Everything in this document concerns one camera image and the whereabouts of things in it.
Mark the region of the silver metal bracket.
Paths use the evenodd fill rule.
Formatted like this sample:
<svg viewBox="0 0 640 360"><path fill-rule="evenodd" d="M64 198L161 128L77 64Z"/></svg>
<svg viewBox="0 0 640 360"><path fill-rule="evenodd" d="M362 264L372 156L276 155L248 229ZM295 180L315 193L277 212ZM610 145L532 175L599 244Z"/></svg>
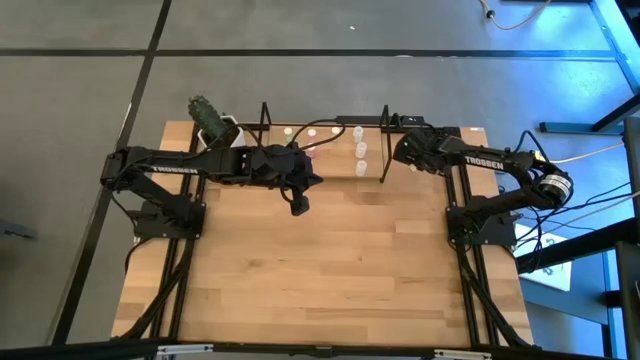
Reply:
<svg viewBox="0 0 640 360"><path fill-rule="evenodd" d="M444 360L493 360L491 353L454 349L435 349L434 358Z"/></svg>
<svg viewBox="0 0 640 360"><path fill-rule="evenodd" d="M213 344L176 344L163 345L157 348L157 356L175 356L184 354L200 354L213 352Z"/></svg>

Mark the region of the black metal beam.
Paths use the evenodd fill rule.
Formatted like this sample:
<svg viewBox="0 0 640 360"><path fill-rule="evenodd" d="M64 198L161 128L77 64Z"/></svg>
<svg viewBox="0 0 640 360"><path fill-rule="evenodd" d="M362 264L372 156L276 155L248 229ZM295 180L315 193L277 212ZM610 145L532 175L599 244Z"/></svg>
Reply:
<svg viewBox="0 0 640 360"><path fill-rule="evenodd" d="M622 309L628 360L640 360L640 117L624 124L624 144L631 176L634 216L541 252L546 267L613 249L619 289L604 295L607 305Z"/></svg>

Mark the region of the flat black box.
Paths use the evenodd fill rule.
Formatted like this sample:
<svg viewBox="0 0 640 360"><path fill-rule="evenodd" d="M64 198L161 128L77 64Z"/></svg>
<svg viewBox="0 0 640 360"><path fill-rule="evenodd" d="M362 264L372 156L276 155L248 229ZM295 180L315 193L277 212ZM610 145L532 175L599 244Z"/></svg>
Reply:
<svg viewBox="0 0 640 360"><path fill-rule="evenodd" d="M389 115L388 118L389 118L389 124L391 126L397 126L397 127L422 126L426 123L425 119L422 116ZM360 125L386 123L386 121L381 116L372 116L372 115L341 115L341 116L337 116L335 120L345 124L360 124Z"/></svg>

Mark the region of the green cactus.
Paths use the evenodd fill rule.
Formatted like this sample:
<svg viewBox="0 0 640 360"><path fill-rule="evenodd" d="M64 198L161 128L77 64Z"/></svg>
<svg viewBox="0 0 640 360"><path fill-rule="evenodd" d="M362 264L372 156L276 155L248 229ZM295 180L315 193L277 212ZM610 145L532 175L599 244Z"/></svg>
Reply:
<svg viewBox="0 0 640 360"><path fill-rule="evenodd" d="M218 111L202 95L195 95L189 98L188 113L192 120L210 138L220 137L227 129L227 124L222 120Z"/></svg>

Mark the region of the black desk frame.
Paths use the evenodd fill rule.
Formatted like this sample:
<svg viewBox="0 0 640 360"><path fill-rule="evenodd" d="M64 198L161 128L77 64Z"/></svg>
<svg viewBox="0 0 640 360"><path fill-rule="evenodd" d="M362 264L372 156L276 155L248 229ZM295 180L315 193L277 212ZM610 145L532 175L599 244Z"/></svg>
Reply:
<svg viewBox="0 0 640 360"><path fill-rule="evenodd" d="M596 23L599 25L609 49L613 52L620 71L624 75L633 96L623 104L613 109L606 116L590 123L541 122L539 130L543 133L575 134L575 135L605 135L617 136L624 133L624 122L640 110L640 80L635 76L630 65L630 58L623 53L616 40L610 24L599 8L597 0L588 2Z"/></svg>

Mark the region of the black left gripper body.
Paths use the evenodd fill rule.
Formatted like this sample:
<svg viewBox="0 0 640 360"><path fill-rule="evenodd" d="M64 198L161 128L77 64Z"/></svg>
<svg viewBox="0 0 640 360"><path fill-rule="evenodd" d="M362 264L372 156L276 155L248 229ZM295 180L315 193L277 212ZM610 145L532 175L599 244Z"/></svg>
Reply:
<svg viewBox="0 0 640 360"><path fill-rule="evenodd" d="M309 188L309 160L300 151L282 146L250 147L251 186L278 189L293 216L309 210L304 192Z"/></svg>

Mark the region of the black gantry bar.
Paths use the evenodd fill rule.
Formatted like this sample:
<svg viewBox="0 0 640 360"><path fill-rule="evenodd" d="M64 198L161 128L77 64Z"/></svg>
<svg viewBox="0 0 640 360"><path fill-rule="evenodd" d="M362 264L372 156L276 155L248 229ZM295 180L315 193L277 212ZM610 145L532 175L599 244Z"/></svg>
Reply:
<svg viewBox="0 0 640 360"><path fill-rule="evenodd" d="M157 356L157 348L163 345L181 344L168 338L142 340L112 340L105 342L49 345L0 350L0 360L131 360ZM337 356L389 356L434 358L430 347L367 347L367 346L315 346L315 345L267 345L242 343L213 344L214 351L207 353L249 353L304 355L319 359ZM469 349L454 349L491 353L493 360L617 360L602 356L544 351L536 347L504 347L478 345Z"/></svg>

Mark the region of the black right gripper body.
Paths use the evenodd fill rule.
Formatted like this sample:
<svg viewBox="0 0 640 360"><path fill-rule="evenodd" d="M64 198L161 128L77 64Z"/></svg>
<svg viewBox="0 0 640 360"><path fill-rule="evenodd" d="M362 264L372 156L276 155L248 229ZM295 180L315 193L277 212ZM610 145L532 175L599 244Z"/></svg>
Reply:
<svg viewBox="0 0 640 360"><path fill-rule="evenodd" d="M446 132L413 129L395 145L393 159L428 173L449 173L451 161L441 146L450 137Z"/></svg>

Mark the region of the dark floor object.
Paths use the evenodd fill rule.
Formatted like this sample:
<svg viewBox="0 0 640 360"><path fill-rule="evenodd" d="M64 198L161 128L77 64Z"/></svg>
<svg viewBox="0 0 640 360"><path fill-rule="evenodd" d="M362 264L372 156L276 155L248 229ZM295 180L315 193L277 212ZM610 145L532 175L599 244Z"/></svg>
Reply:
<svg viewBox="0 0 640 360"><path fill-rule="evenodd" d="M37 231L21 224L0 219L0 232L4 235L14 235L25 239L35 239Z"/></svg>

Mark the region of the white paper blue print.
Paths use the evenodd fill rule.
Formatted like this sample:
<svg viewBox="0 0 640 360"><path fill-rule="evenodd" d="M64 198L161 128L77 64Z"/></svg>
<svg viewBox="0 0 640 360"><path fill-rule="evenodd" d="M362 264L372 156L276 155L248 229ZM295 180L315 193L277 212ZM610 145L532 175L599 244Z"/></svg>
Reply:
<svg viewBox="0 0 640 360"><path fill-rule="evenodd" d="M526 239L532 238L529 243L519 242L517 249L514 251L515 256L528 254L534 250L537 244L535 238L536 232L532 232ZM556 243L564 242L565 238L552 234L543 233L541 237L542 247L546 248ZM526 279L540 285L544 285L556 290L568 292L571 287L571 267L572 262L566 262L547 268L541 268L531 273L520 274L521 279Z"/></svg>

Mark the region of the wooden shelf black metal frame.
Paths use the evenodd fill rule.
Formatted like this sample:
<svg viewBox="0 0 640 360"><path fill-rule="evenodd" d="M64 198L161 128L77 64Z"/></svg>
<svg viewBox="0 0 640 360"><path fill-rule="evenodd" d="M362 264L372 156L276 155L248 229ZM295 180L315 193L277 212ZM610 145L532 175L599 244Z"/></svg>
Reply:
<svg viewBox="0 0 640 360"><path fill-rule="evenodd" d="M311 158L314 172L325 179L329 178L358 178L355 175L355 166L359 160L367 162L366 175L362 178L377 179L384 181L391 164L392 143L391 130L388 116L391 112L387 106L381 116L386 123L380 124L345 124L334 119L321 119L309 124L295 124L277 122L271 117L269 107L266 103L261 104L260 118L257 123L252 123L250 127L256 131L264 144L285 145L284 129L293 129L293 139L299 146L306 150L316 146L316 156ZM367 144L367 152L363 159L355 156L356 144L353 137L353 129L356 126L364 128L364 135L361 142ZM336 140L332 140L331 129L340 127L341 133ZM316 141L308 143L307 132L309 129L317 131Z"/></svg>

